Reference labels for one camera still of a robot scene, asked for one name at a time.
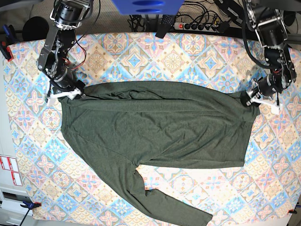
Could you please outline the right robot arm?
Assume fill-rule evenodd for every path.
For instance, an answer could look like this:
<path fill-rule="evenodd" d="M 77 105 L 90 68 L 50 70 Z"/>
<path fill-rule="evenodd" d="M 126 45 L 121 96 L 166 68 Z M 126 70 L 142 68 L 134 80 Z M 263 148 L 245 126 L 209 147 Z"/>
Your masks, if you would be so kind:
<path fill-rule="evenodd" d="M 40 51 L 37 66 L 49 78 L 47 100 L 82 96 L 85 84 L 71 72 L 67 55 L 76 42 L 75 31 L 93 12 L 92 0 L 56 0 L 45 43 Z"/>

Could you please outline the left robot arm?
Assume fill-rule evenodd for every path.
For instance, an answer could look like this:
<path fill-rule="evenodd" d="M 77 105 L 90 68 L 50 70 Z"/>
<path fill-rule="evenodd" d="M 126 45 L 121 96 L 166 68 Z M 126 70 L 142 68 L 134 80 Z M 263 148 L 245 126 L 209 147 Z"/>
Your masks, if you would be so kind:
<path fill-rule="evenodd" d="M 288 34 L 284 24 L 284 12 L 300 10 L 297 0 L 245 0 L 243 1 L 244 20 L 242 38 L 244 47 L 259 67 L 268 69 L 269 75 L 259 80 L 254 79 L 249 90 L 241 93 L 240 100 L 244 106 L 260 105 L 263 97 L 271 99 L 296 81 L 294 64 L 287 46 Z M 246 29 L 255 32 L 264 49 L 266 64 L 262 64 L 251 53 Z"/>

